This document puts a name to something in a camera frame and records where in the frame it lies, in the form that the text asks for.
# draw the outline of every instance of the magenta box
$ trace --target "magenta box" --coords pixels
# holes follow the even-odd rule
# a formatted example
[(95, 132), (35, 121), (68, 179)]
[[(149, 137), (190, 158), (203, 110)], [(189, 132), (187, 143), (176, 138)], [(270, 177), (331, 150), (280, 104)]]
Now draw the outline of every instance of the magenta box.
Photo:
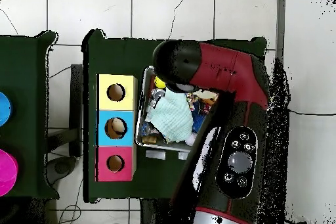
[[(110, 156), (118, 155), (124, 161), (121, 171), (112, 172), (107, 161)], [(136, 156), (132, 146), (98, 147), (98, 181), (132, 181), (136, 168)]]

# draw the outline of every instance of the box hole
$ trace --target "box hole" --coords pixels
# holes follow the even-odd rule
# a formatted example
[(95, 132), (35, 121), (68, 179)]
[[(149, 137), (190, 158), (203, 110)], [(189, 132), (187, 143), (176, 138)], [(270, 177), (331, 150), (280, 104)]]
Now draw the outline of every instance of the box hole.
[(122, 101), (125, 97), (125, 88), (120, 84), (113, 84), (109, 86), (107, 94), (111, 101)]
[(120, 139), (127, 132), (127, 124), (121, 118), (109, 119), (105, 124), (105, 133), (111, 139)]
[(112, 172), (119, 172), (125, 166), (125, 162), (121, 156), (114, 155), (107, 159), (107, 166)]

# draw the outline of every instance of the pink object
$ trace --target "pink object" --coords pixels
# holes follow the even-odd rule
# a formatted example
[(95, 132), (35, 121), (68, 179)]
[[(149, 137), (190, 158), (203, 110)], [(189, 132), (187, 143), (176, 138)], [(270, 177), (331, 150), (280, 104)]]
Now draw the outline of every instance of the pink object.
[[(108, 158), (111, 156), (120, 156), (123, 159), (123, 169), (117, 172), (108, 169)], [(98, 181), (132, 181), (133, 173), (132, 146), (99, 146)]]
[(0, 150), (0, 196), (8, 193), (16, 182), (18, 162), (11, 154)]

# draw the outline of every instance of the button panel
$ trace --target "button panel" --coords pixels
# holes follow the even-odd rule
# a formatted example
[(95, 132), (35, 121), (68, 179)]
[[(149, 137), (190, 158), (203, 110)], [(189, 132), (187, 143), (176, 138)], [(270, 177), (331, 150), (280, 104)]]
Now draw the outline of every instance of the button panel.
[(233, 141), (231, 144), (234, 148), (239, 148), (240, 147), (240, 143), (239, 141)]
[(231, 183), (234, 180), (234, 176), (232, 174), (230, 174), (230, 173), (226, 173), (224, 175), (224, 180), (227, 181), (227, 182), (229, 182), (229, 183)]
[(244, 198), (252, 189), (257, 160), (257, 137), (241, 126), (231, 130), (217, 170), (216, 182), (227, 197)]
[(244, 141), (249, 140), (249, 135), (247, 133), (245, 133), (245, 132), (240, 133), (239, 137), (240, 137), (241, 140), (244, 140)]
[(240, 187), (246, 187), (246, 185), (247, 185), (247, 179), (245, 177), (243, 177), (243, 176), (239, 177), (238, 178), (238, 185)]

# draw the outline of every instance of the pink disc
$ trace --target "pink disc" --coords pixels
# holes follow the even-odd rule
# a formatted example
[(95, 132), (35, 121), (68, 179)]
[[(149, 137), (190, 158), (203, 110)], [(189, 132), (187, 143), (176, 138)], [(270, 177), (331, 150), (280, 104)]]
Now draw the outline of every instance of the pink disc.
[(18, 163), (14, 156), (0, 150), (0, 196), (13, 188), (17, 174)]

